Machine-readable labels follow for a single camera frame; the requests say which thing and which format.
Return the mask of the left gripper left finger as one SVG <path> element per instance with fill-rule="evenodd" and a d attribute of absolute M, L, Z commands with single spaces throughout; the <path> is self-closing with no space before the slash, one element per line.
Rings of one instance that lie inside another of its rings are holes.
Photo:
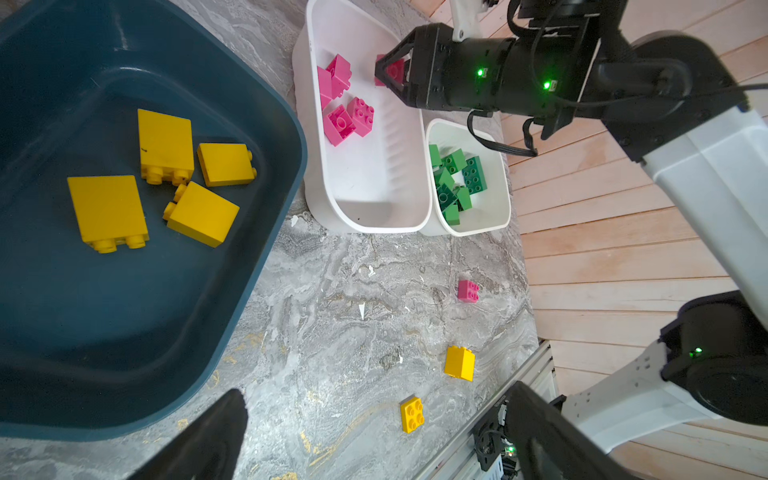
<path fill-rule="evenodd" d="M 153 458 L 133 479 L 231 479 L 248 422 L 244 396 L 227 391 Z"/>

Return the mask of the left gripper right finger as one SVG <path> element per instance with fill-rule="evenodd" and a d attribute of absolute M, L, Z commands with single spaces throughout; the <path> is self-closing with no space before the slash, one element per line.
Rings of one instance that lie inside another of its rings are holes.
<path fill-rule="evenodd" d="M 522 382 L 507 390 L 505 437 L 525 479 L 633 477 Z"/>

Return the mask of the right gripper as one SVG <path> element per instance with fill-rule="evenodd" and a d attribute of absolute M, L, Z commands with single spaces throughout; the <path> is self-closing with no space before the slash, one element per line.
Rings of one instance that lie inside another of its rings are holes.
<path fill-rule="evenodd" d="M 597 46 L 595 22 L 556 28 L 533 38 L 453 40 L 445 24 L 414 28 L 374 65 L 374 77 L 405 105 L 433 111 L 490 111 L 567 117 Z M 387 67 L 405 59 L 405 77 Z"/>

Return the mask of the pink lego front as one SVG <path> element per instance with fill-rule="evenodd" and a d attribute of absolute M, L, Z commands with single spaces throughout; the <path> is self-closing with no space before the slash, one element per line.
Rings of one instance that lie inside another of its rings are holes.
<path fill-rule="evenodd" d="M 377 61 L 380 60 L 383 56 L 384 56 L 383 54 L 377 55 L 376 60 Z M 389 75 L 389 77 L 395 82 L 400 84 L 402 84 L 405 79 L 405 63 L 406 63 L 406 60 L 401 58 L 396 62 L 394 62 L 389 67 L 387 67 L 387 74 Z M 382 83 L 377 78 L 374 78 L 374 82 L 375 82 L 375 86 L 385 86 L 384 83 Z"/>

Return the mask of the pink lego brick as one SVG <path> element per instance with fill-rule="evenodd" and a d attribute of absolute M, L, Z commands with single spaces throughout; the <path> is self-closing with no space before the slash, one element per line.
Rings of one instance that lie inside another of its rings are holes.
<path fill-rule="evenodd" d="M 356 131 L 352 117 L 339 105 L 323 118 L 323 131 L 332 146 L 338 146 Z"/>

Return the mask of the yellow lego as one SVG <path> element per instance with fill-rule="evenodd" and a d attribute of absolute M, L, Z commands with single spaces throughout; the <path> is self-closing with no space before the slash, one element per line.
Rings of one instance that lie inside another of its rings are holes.
<path fill-rule="evenodd" d="M 146 246 L 148 226 L 134 176 L 68 177 L 67 183 L 85 244 L 100 254 L 119 245 Z"/>
<path fill-rule="evenodd" d="M 425 423 L 423 404 L 420 398 L 412 395 L 400 403 L 402 429 L 410 434 Z"/>
<path fill-rule="evenodd" d="M 189 182 L 178 186 L 163 219 L 170 229 L 216 248 L 226 240 L 239 210 L 234 203 Z"/>
<path fill-rule="evenodd" d="M 150 185 L 187 184 L 194 173 L 194 145 L 189 119 L 137 110 L 141 178 Z"/>
<path fill-rule="evenodd" d="M 475 369 L 475 354 L 464 347 L 451 346 L 446 352 L 444 373 L 453 378 L 472 382 Z"/>

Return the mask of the dark green lego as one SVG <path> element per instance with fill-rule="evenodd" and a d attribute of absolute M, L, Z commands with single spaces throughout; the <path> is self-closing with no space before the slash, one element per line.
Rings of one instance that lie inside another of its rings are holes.
<path fill-rule="evenodd" d="M 464 184 L 471 195 L 483 192 L 487 189 L 487 182 L 483 166 L 479 156 L 466 160 L 466 166 L 461 170 Z"/>

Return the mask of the yellow lego front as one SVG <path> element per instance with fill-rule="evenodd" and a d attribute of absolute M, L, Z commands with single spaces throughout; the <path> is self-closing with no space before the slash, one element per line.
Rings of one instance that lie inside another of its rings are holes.
<path fill-rule="evenodd" d="M 150 185 L 187 184 L 194 173 L 194 145 L 189 119 L 137 110 L 141 178 Z"/>
<path fill-rule="evenodd" d="M 410 434 L 425 423 L 423 404 L 420 398 L 412 395 L 400 403 L 402 429 Z"/>

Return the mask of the yellow lego brick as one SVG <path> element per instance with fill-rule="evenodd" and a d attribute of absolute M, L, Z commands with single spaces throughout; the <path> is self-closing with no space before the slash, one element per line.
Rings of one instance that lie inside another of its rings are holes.
<path fill-rule="evenodd" d="M 246 185 L 258 176 L 245 144 L 201 143 L 197 155 L 208 188 Z"/>

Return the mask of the green lego top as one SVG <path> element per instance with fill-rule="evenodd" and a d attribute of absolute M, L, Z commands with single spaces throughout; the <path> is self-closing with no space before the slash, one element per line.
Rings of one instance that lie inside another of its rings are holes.
<path fill-rule="evenodd" d="M 458 148 L 442 158 L 445 169 L 451 174 L 461 172 L 467 166 L 465 153 Z"/>

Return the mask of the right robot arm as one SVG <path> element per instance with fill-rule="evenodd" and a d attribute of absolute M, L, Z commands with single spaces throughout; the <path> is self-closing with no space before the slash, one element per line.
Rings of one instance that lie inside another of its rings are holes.
<path fill-rule="evenodd" d="M 414 28 L 374 76 L 422 110 L 521 115 L 552 136 L 599 120 L 735 282 L 691 300 L 633 363 L 558 399 L 559 429 L 610 451 L 707 417 L 767 422 L 767 128 L 745 87 L 701 40 L 655 32 L 629 43 L 622 1 L 513 1 L 511 36 L 474 38 L 480 1 L 451 25 Z"/>

